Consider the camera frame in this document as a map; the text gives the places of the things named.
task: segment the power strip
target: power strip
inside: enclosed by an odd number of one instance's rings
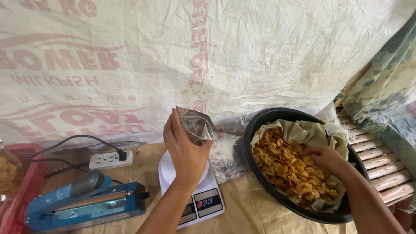
[[[127,153],[127,159],[119,161],[119,155],[117,152],[106,154],[95,154],[91,156],[89,160],[89,168],[91,170],[105,170],[117,167],[126,167],[133,164],[133,153],[131,150],[125,151]]]

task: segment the black basin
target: black basin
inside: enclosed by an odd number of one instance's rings
[[[344,195],[342,198],[342,203],[339,209],[333,213],[321,213],[321,212],[312,212],[310,210],[306,210],[297,204],[293,203],[289,199],[287,199],[283,194],[277,191],[274,186],[263,176],[261,170],[258,168],[253,154],[251,152],[251,139],[254,136],[255,131],[260,128],[261,125],[266,124],[267,122],[273,122],[277,119],[284,119],[288,121],[295,122],[297,120],[305,120],[310,122],[317,122],[320,124],[324,124],[321,120],[308,115],[304,112],[293,110],[289,108],[270,108],[263,110],[256,114],[248,124],[247,128],[245,129],[244,133],[244,147],[245,147],[245,154],[247,156],[247,160],[250,164],[251,169],[253,170],[254,174],[257,177],[257,180],[260,184],[266,189],[266,191],[272,195],[278,202],[284,205],[286,208],[290,209],[294,213],[306,218],[310,219],[315,222],[320,222],[324,224],[345,224],[351,222],[353,220],[351,215],[351,208],[348,203],[348,196],[347,194]],[[357,153],[353,150],[353,148],[348,145],[348,161],[355,163],[355,168],[367,179],[368,174],[365,170],[365,167],[358,157]]]

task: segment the red plastic crate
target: red plastic crate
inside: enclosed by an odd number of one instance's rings
[[[12,144],[6,145],[5,149],[20,159],[23,158],[22,155],[35,153],[41,151],[43,148],[38,144]],[[37,155],[34,159],[41,158],[42,154]],[[29,164],[27,160],[21,161],[23,169],[27,168],[26,175],[22,180],[22,184],[20,185],[16,197],[10,205],[10,210],[7,214],[6,221],[4,222],[5,224],[0,230],[0,234],[30,233],[29,229],[24,224],[24,215],[27,205],[39,195],[46,174],[46,165],[43,162],[33,162]]]

